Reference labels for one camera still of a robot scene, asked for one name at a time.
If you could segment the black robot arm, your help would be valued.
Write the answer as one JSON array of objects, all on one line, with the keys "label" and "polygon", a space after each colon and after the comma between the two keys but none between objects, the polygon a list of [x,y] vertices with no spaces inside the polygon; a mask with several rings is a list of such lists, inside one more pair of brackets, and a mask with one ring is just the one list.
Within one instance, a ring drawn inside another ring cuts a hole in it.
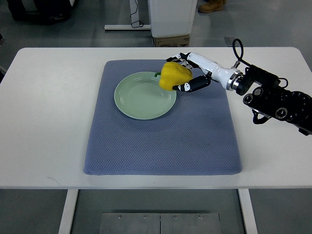
[{"label": "black robot arm", "polygon": [[[253,123],[263,124],[270,118],[286,121],[296,126],[300,133],[308,136],[312,133],[312,98],[300,91],[289,91],[286,78],[265,71],[243,60],[243,44],[234,39],[232,48],[237,58],[235,67],[241,62],[247,67],[245,74],[235,77],[230,88],[243,96],[243,103],[253,112]],[[281,80],[286,85],[280,86]]]}]

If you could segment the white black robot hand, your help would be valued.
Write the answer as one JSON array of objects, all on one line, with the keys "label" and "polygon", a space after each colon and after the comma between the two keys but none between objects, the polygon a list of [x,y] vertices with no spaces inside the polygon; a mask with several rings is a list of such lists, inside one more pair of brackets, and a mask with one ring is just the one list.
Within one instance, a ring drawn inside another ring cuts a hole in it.
[{"label": "white black robot hand", "polygon": [[219,82],[225,90],[235,90],[238,79],[243,78],[243,73],[236,68],[223,68],[197,53],[179,53],[166,59],[167,62],[181,63],[187,69],[199,68],[204,74],[189,80],[181,85],[174,85],[173,89],[181,92],[194,92],[210,85],[211,80]]}]

